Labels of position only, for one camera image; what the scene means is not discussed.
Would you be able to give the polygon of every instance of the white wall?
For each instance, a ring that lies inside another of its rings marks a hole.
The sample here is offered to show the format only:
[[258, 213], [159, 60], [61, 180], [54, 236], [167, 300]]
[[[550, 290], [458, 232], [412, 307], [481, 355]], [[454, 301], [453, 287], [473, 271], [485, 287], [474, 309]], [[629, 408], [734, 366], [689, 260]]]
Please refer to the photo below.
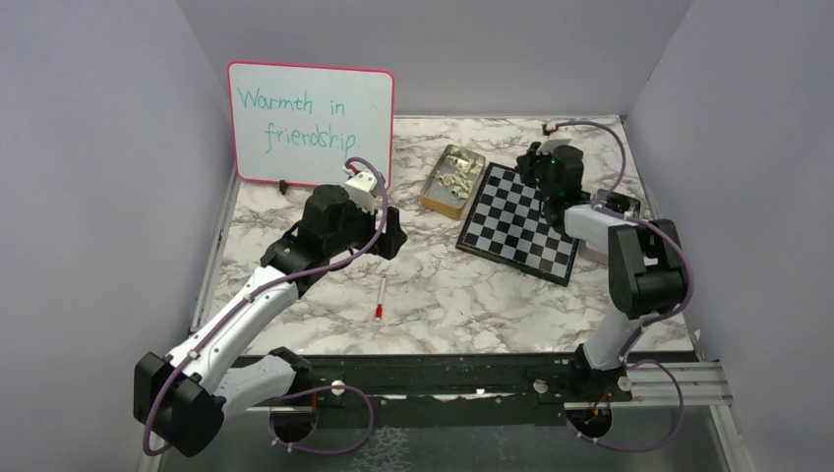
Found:
[[758, 470], [834, 461], [834, 3], [694, 0], [628, 118]]
[[186, 333], [232, 158], [169, 0], [0, 13], [3, 470], [135, 470], [133, 368]]
[[177, 0], [232, 60], [378, 67], [397, 113], [628, 113], [690, 0]]

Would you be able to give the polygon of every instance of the cable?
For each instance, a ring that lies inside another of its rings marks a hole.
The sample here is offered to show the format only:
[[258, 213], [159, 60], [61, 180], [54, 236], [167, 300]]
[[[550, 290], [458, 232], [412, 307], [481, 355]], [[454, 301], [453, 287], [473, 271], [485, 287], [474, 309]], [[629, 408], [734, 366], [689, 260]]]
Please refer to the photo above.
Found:
[[289, 395], [283, 395], [275, 398], [275, 400], [291, 400], [293, 398], [298, 398], [299, 396], [309, 395], [311, 393], [318, 393], [320, 391], [325, 390], [333, 390], [335, 388], [350, 390], [357, 395], [361, 396], [362, 399], [365, 401], [365, 405], [368, 406], [368, 428], [365, 430], [365, 434], [362, 435], [362, 438], [359, 441], [355, 442], [348, 447], [343, 447], [342, 449], [316, 449], [313, 447], [305, 447], [303, 445], [294, 445], [292, 442], [284, 442], [278, 435], [275, 433], [275, 424], [272, 419], [269, 419], [269, 433], [272, 435], [272, 445], [281, 444], [287, 448], [287, 451], [292, 450], [300, 450], [302, 452], [310, 452], [312, 454], [318, 455], [341, 455], [346, 454], [348, 452], [353, 452], [354, 450], [362, 447], [368, 439], [371, 437], [371, 433], [374, 431], [374, 405], [371, 403], [371, 399], [368, 398], [368, 395], [365, 394], [364, 391], [360, 390], [359, 388], [351, 385], [323, 385], [317, 386], [315, 388], [310, 388], [308, 390], [299, 391], [297, 393], [291, 393]]
[[[377, 228], [377, 231], [374, 233], [374, 235], [371, 236], [371, 239], [368, 240], [368, 242], [365, 244], [365, 246], [363, 246], [355, 254], [350, 255], [350, 256], [348, 256], [347, 258], [345, 258], [341, 261], [338, 261], [336, 263], [329, 264], [329, 265], [323, 265], [321, 267], [302, 270], [300, 272], [290, 273], [289, 275], [285, 275], [281, 278], [273, 280], [272, 282], [265, 283], [264, 285], [261, 285], [260, 287], [256, 288], [252, 292], [250, 292], [251, 296], [247, 297], [248, 299], [241, 300], [234, 307], [232, 307], [231, 310], [229, 310], [229, 312], [225, 316], [223, 316], [223, 318], [221, 318], [220, 321], [217, 322], [217, 324], [215, 324], [214, 327], [205, 336], [203, 336], [203, 339], [199, 343], [197, 343], [196, 346], [194, 346], [193, 351], [195, 353], [197, 353], [197, 356], [200, 355], [200, 352], [203, 350], [203, 348], [205, 348], [206, 345], [209, 344], [209, 342], [212, 339], [214, 339], [214, 337], [223, 329], [223, 327], [226, 326], [226, 324], [232, 318], [234, 318], [234, 316], [237, 315], [237, 313], [243, 307], [248, 305], [250, 303], [250, 301], [254, 302], [255, 299], [259, 295], [264, 293], [265, 291], [273, 288], [276, 285], [280, 285], [282, 283], [291, 282], [291, 281], [297, 280], [297, 279], [302, 278], [302, 277], [306, 277], [306, 276], [309, 276], [309, 275], [315, 275], [317, 273], [322, 273], [322, 272], [328, 272], [328, 271], [331, 271], [331, 270], [334, 270], [334, 269], [337, 269], [337, 268], [342, 268], [344, 266], [347, 266], [348, 264], [353, 262], [353, 260], [355, 260], [359, 256], [362, 256], [363, 254], [370, 251], [371, 248], [373, 248], [374, 245], [377, 244], [377, 240], [379, 240], [380, 236], [383, 234], [383, 229], [386, 227], [386, 222], [387, 222], [388, 195], [387, 195], [386, 187], [385, 187], [385, 184], [384, 184], [385, 179], [383, 178], [382, 174], [380, 174], [380, 172], [373, 165], [371, 165], [371, 163], [368, 162], [367, 160], [365, 160], [361, 157], [351, 157], [351, 158], [349, 158], [345, 161], [345, 165], [350, 166], [351, 162], [359, 162], [360, 164], [364, 165], [365, 167], [368, 167], [368, 169], [374, 174], [374, 177], [377, 178], [377, 181], [380, 185], [381, 194], [382, 194], [382, 198], [383, 198], [383, 211], [382, 211], [382, 215], [380, 217], [380, 226]], [[165, 383], [162, 384], [162, 388], [159, 389], [159, 392], [156, 394], [156, 398], [153, 400], [153, 404], [150, 406], [150, 411], [148, 413], [148, 417], [145, 419], [145, 430], [142, 434], [142, 449], [143, 449], [143, 451], [145, 452], [146, 455], [149, 455], [149, 456], [160, 455], [160, 454], [164, 453], [166, 450], [168, 450], [169, 448], [171, 448], [170, 444], [166, 444], [163, 447], [160, 447], [159, 449], [153, 449], [150, 446], [150, 433], [153, 431], [153, 422], [156, 420], [156, 414], [159, 412], [159, 407], [162, 405], [162, 399], [165, 397], [165, 394], [168, 392], [168, 390], [174, 384], [174, 381], [177, 379], [177, 376], [179, 376], [185, 370], [185, 368], [188, 367], [189, 363], [191, 363], [191, 360], [192, 360], [191, 356], [186, 356], [185, 358], [183, 358], [182, 362], [180, 362], [177, 365], [177, 367], [174, 368], [173, 372], [171, 372], [171, 375], [168, 376], [168, 379], [166, 379]]]
[[[578, 126], [591, 126], [591, 127], [594, 127], [594, 128], [598, 128], [600, 130], [605, 131], [606, 133], [608, 133], [612, 137], [614, 137], [614, 140], [617, 142], [618, 148], [620, 148], [620, 156], [622, 158], [621, 159], [622, 162], [621, 162], [621, 165], [620, 165], [620, 174], [618, 174], [617, 179], [614, 181], [614, 185], [612, 185], [610, 189], [604, 190], [602, 193], [600, 193], [600, 195], [598, 195], [595, 199], [593, 199], [591, 201], [591, 207], [595, 211], [598, 211], [602, 214], [606, 214], [606, 215], [612, 216], [614, 218], [619, 218], [619, 219], [622, 219], [624, 221], [628, 221], [628, 222], [631, 222], [631, 223], [634, 223], [634, 224], [639, 224], [639, 225], [645, 226], [650, 231], [655, 233], [659, 238], [661, 238], [666, 244], [668, 244], [675, 251], [675, 253], [678, 254], [678, 257], [681, 258], [681, 261], [684, 264], [684, 273], [686, 274], [686, 282], [687, 282], [686, 294], [684, 295], [684, 298], [682, 299], [682, 301], [677, 306], [675, 306], [668, 313], [659, 314], [655, 318], [652, 318], [652, 319], [641, 322], [639, 328], [636, 329], [625, 340], [625, 343], [623, 344], [623, 347], [620, 348], [620, 352], [619, 352], [620, 360], [623, 363], [623, 365], [625, 365], [626, 361], [627, 361], [628, 353], [631, 351], [631, 348], [637, 342], [637, 339], [640, 338], [640, 335], [643, 333], [644, 330], [646, 330], [649, 326], [654, 325], [655, 323], [659, 323], [663, 320], [667, 320], [667, 319], [673, 317], [674, 315], [677, 315], [678, 313], [682, 312], [684, 310], [684, 308], [686, 308], [686, 306], [691, 301], [692, 292], [693, 292], [693, 289], [694, 289], [694, 279], [692, 278], [691, 263], [689, 262], [689, 259], [686, 257], [686, 254], [684, 254], [684, 250], [681, 249], [681, 246], [679, 246], [672, 239], [672, 237], [670, 237], [668, 234], [664, 233], [660, 228], [658, 228], [657, 226], [655, 226], [651, 222], [640, 219], [640, 218], [633, 218], [633, 217], [630, 217], [630, 216], [625, 216], [624, 214], [617, 213], [617, 212], [611, 210], [610, 208], [605, 207], [605, 201], [608, 199], [609, 196], [611, 196], [611, 194], [615, 191], [615, 189], [617, 189], [617, 187], [621, 184], [621, 182], [623, 182], [623, 178], [626, 175], [626, 146], [623, 144], [623, 140], [620, 139], [620, 135], [618, 135], [616, 131], [611, 129], [611, 127], [603, 125], [602, 123], [596, 123], [594, 121], [577, 120], [577, 121], [567, 121], [567, 122], [563, 122], [563, 123], [557, 123], [556, 125], [554, 125], [554, 128], [553, 128], [552, 132], [558, 130], [562, 126], [577, 126], [577, 125]], [[664, 445], [666, 445], [667, 443], [672, 441], [678, 435], [678, 433], [681, 431], [682, 425], [684, 424], [684, 412], [685, 412], [685, 409], [684, 409], [684, 393], [681, 390], [681, 385], [678, 383], [678, 380], [675, 379], [675, 376], [672, 375], [672, 373], [669, 371], [669, 369], [663, 367], [659, 362], [657, 362], [655, 360], [652, 360], [652, 359], [644, 359], [642, 361], [639, 361], [639, 362], [633, 364], [631, 367], [626, 367], [626, 368], [631, 370], [631, 369], [634, 369], [634, 368], [636, 368], [636, 367], [638, 367], [642, 364], [654, 364], [654, 365], [656, 365], [667, 376], [669, 376], [669, 379], [672, 380], [672, 384], [675, 385], [675, 390], [678, 391], [678, 401], [679, 401], [679, 405], [680, 405], [679, 410], [678, 410], [678, 420], [675, 423], [675, 428], [673, 428], [673, 430], [665, 438], [663, 438], [661, 441], [659, 441], [655, 444], [652, 444], [648, 447], [630, 447], [630, 446], [624, 446], [624, 445], [610, 444], [610, 443], [607, 443], [607, 442], [599, 442], [596, 439], [589, 438], [589, 437], [583, 435], [579, 430], [577, 430], [576, 427], [573, 425], [573, 423], [568, 421], [567, 423], [570, 425], [571, 428], [573, 428], [576, 431], [576, 436], [578, 438], [580, 438], [582, 440], [585, 440], [589, 443], [599, 445], [599, 446], [604, 447], [606, 449], [610, 449], [610, 450], [618, 450], [618, 451], [622, 451], [622, 452], [647, 452], [647, 451], [650, 451], [650, 450], [655, 450], [655, 449], [659, 449], [659, 448], [663, 447]]]
[[639, 447], [639, 446], [631, 446], [631, 445], [618, 445], [618, 444], [611, 444], [609, 442], [599, 441], [596, 438], [590, 438], [588, 436], [585, 436], [573, 425], [573, 423], [568, 421], [567, 425], [570, 426], [570, 428], [576, 433], [577, 438], [580, 438], [581, 440], [583, 440], [587, 443], [592, 443], [592, 444], [594, 444], [596, 446], [599, 446], [599, 447], [602, 447], [604, 449], [616, 450], [616, 451], [619, 451], [619, 452], [649, 452], [649, 451], [652, 451], [652, 450], [655, 450], [655, 449], [659, 449], [659, 448], [663, 447], [664, 445], [670, 443], [672, 440], [675, 439], [675, 437], [681, 432], [681, 429], [684, 426], [684, 412], [685, 412], [685, 409], [684, 409], [684, 392], [681, 390], [681, 384], [678, 383], [678, 380], [675, 379], [675, 376], [673, 376], [672, 373], [669, 372], [669, 369], [663, 367], [663, 365], [661, 363], [659, 363], [659, 362], [657, 362], [653, 359], [643, 359], [642, 361], [638, 361], [638, 362], [634, 363], [632, 366], [628, 367], [628, 369], [629, 370], [636, 369], [637, 367], [639, 367], [643, 364], [653, 364], [653, 365], [657, 366], [658, 368], [660, 368], [660, 370], [663, 371], [664, 374], [669, 376], [669, 379], [672, 380], [672, 384], [675, 386], [675, 390], [678, 391], [678, 405], [679, 405], [679, 407], [678, 407], [678, 418], [675, 421], [675, 427], [672, 429], [672, 431], [668, 435], [666, 435], [665, 438], [663, 438], [663, 439], [659, 440], [658, 442], [656, 442], [652, 445], [649, 445], [649, 446]]

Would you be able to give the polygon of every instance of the marble surface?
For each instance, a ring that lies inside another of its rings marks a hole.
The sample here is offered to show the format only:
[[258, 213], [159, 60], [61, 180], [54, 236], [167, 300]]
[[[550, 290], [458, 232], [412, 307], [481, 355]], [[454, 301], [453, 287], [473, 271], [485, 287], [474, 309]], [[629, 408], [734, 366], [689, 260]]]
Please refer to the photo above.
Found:
[[[613, 126], [625, 139], [616, 116], [591, 119]], [[419, 202], [420, 188], [446, 145], [462, 145], [490, 161], [514, 166], [530, 142], [541, 140], [542, 122], [396, 119], [389, 193], [391, 204], [400, 208], [408, 243], [393, 261], [362, 257], [325, 276], [245, 352], [263, 355], [282, 345], [308, 354], [573, 351], [613, 309], [605, 267], [577, 257], [569, 286], [561, 287], [463, 253], [454, 248], [462, 219], [450, 220]], [[572, 144], [585, 152], [585, 189], [609, 187], [620, 168], [614, 140], [586, 127], [574, 129], [573, 135]], [[619, 192], [645, 202], [630, 155]], [[209, 317], [241, 288], [267, 245], [301, 217], [309, 194], [292, 188], [282, 196], [276, 186], [241, 184]], [[386, 311], [375, 322], [383, 274]], [[684, 321], [677, 316], [652, 326], [635, 350], [691, 348]]]

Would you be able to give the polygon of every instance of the black and white checkered board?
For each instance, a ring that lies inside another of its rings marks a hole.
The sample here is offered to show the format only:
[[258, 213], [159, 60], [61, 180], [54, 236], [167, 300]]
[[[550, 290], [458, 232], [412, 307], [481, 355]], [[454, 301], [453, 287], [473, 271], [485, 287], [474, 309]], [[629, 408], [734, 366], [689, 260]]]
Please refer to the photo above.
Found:
[[540, 199], [514, 170], [491, 163], [455, 247], [567, 286], [578, 241], [550, 227]]

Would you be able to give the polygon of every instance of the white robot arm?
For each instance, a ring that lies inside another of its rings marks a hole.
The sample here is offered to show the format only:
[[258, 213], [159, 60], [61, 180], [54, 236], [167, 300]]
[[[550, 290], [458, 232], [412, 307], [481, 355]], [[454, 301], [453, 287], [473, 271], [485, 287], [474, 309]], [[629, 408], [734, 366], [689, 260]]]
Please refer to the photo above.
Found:
[[[134, 417], [146, 424], [146, 453], [159, 453], [149, 447], [154, 431], [190, 457], [210, 443], [225, 418], [285, 394], [310, 370], [309, 363], [291, 351], [275, 349], [241, 369], [231, 368], [232, 363], [327, 271], [346, 266], [363, 252], [389, 260], [396, 256], [407, 238], [399, 211], [387, 206], [381, 176], [369, 170], [349, 175], [343, 186], [316, 188], [302, 219], [267, 248], [244, 287], [203, 328], [164, 358], [149, 352], [139, 361]], [[385, 214], [376, 229], [379, 194]], [[330, 263], [353, 249], [359, 252]]]

